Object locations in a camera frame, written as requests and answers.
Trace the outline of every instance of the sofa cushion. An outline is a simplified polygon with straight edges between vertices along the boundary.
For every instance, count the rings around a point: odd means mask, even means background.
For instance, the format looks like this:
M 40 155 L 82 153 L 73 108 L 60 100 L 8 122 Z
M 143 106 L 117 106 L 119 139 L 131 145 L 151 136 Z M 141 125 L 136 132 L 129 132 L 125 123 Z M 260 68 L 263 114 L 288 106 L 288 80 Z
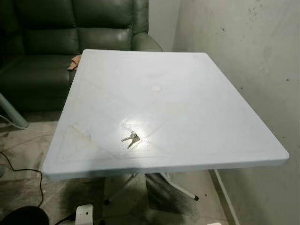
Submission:
M 78 28 L 80 50 L 130 50 L 132 30 L 112 28 Z
M 8 69 L 13 67 L 19 60 L 24 56 L 21 55 L 2 55 L 0 65 L 0 76 L 5 73 Z
M 0 53 L 24 54 L 21 28 L 13 0 L 0 0 Z
M 68 66 L 73 55 L 25 56 L 0 74 L 7 98 L 59 98 L 69 91 Z
M 73 0 L 78 27 L 127 28 L 132 22 L 132 0 Z
M 24 29 L 75 27 L 71 0 L 15 0 L 15 7 Z
M 75 28 L 62 30 L 26 30 L 27 54 L 79 54 L 78 34 Z
M 149 2 L 147 0 L 134 0 L 132 18 L 133 34 L 148 33 L 148 7 Z

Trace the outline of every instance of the keys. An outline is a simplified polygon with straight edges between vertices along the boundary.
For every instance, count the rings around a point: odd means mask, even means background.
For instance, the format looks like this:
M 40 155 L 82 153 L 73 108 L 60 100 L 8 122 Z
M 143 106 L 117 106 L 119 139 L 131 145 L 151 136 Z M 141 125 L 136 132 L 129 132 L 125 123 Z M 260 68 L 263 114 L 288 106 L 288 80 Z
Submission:
M 130 139 L 132 141 L 128 145 L 127 149 L 129 149 L 134 143 L 136 143 L 136 142 L 138 142 L 140 140 L 139 136 L 135 132 L 131 131 L 131 135 L 129 137 L 126 137 L 126 138 L 122 139 L 121 142 L 130 140 Z

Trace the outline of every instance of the brown cloth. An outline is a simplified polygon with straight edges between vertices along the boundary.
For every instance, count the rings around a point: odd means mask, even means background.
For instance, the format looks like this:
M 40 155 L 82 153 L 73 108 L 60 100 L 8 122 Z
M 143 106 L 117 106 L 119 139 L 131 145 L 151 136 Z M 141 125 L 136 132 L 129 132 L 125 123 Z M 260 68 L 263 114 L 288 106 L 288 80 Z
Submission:
M 81 59 L 81 55 L 77 55 L 72 58 L 72 62 L 68 68 L 68 70 L 76 70 Z

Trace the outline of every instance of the black object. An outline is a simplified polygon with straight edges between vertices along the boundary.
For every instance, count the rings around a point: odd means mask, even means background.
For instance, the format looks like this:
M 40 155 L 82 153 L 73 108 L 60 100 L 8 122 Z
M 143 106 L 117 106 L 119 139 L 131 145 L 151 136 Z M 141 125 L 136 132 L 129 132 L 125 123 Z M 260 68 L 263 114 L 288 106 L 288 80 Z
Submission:
M 104 205 L 109 205 L 110 204 L 110 201 L 108 200 L 108 199 L 106 199 L 105 201 L 104 201 Z
M 49 225 L 49 218 L 39 207 L 25 206 L 11 212 L 0 225 Z
M 13 165 L 11 165 L 11 162 L 10 162 L 10 160 L 8 159 L 8 157 L 7 157 L 3 152 L 1 152 L 1 151 L 0 151 L 0 154 L 3 155 L 3 156 L 6 158 L 6 160 L 8 161 L 8 164 L 10 165 L 10 168 L 11 168 L 14 172 L 17 172 L 17 171 L 34 171 L 34 172 L 37 172 L 37 173 L 41 174 L 41 180 L 39 181 L 39 189 L 40 189 L 40 191 L 41 191 L 42 200 L 41 200 L 41 202 L 38 204 L 38 207 L 40 207 L 41 204 L 42 204 L 43 201 L 44 201 L 44 193 L 43 193 L 43 190 L 42 190 L 42 179 L 43 179 L 43 174 L 42 174 L 42 172 L 40 172 L 39 170 L 34 170 L 34 169 L 17 169 L 17 170 L 16 170 L 16 169 L 13 167 Z
M 105 225 L 105 220 L 101 220 L 99 225 Z

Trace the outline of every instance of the electrical cord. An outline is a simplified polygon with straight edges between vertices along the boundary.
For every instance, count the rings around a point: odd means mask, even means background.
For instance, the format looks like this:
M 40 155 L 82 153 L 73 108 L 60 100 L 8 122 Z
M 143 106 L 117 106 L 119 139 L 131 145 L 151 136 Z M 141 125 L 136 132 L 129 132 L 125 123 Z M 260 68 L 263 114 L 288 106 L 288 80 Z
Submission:
M 43 174 L 42 174 L 42 172 L 39 171 L 39 170 L 35 170 L 35 169 L 15 169 L 15 168 L 13 167 L 13 165 L 11 164 L 10 160 L 8 159 L 8 157 L 7 157 L 3 152 L 1 152 L 1 151 L 0 151 L 0 154 L 3 155 L 3 156 L 5 157 L 5 159 L 8 161 L 8 164 L 9 164 L 10 168 L 11 168 L 14 172 L 18 172 L 18 171 L 34 171 L 34 172 L 37 172 L 37 173 L 41 174 L 41 179 L 40 179 L 40 182 L 39 182 L 39 189 L 40 189 L 40 191 L 41 191 L 42 200 L 41 200 L 41 202 L 38 204 L 38 207 L 40 207 L 41 204 L 42 204 L 43 201 L 44 201 L 44 193 L 43 193 L 43 190 L 42 190 L 42 179 L 43 179 Z
M 67 216 L 66 218 L 63 218 L 60 221 L 58 221 L 55 225 L 61 224 L 62 222 L 65 222 L 67 220 L 75 221 L 75 219 L 76 219 L 76 213 L 73 212 L 69 216 Z
M 22 129 L 22 130 L 30 130 L 30 131 L 34 131 L 34 132 L 38 132 L 38 133 L 50 133 L 50 132 L 54 132 L 52 130 L 50 131 L 40 131 L 40 130 L 34 130 L 34 129 L 30 129 L 30 128 L 27 128 L 27 127 L 20 127 L 16 124 L 14 124 L 12 121 L 10 121 L 8 118 L 6 118 L 5 116 L 2 116 L 0 115 L 0 118 L 6 120 L 8 123 L 10 123 L 11 125 L 13 125 L 15 128 L 18 128 L 18 129 Z

